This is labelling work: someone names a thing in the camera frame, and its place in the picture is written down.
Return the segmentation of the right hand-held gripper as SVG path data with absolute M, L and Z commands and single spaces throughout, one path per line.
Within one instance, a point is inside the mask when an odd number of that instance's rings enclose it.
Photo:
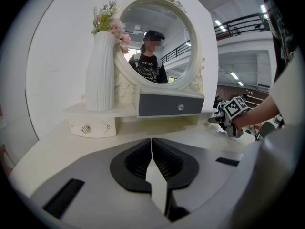
M 240 138 L 243 135 L 243 130 L 238 129 L 232 120 L 237 116 L 244 114 L 248 110 L 248 106 L 242 97 L 233 97 L 227 104 L 223 106 L 225 111 L 225 116 L 211 117 L 208 122 L 211 124 L 221 124 L 224 123 L 225 130 L 229 137 Z

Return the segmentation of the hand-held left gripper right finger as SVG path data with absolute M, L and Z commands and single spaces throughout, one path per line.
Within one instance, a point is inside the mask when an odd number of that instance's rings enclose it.
M 199 172 L 199 163 L 192 155 L 161 139 L 152 140 L 152 152 L 169 190 L 188 187 Z

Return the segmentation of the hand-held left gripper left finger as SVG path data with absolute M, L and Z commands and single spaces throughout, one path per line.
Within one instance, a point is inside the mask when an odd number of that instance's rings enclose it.
M 151 139 L 144 139 L 112 159 L 111 175 L 127 191 L 151 193 L 152 186 L 146 181 L 147 169 L 152 160 L 151 144 Z

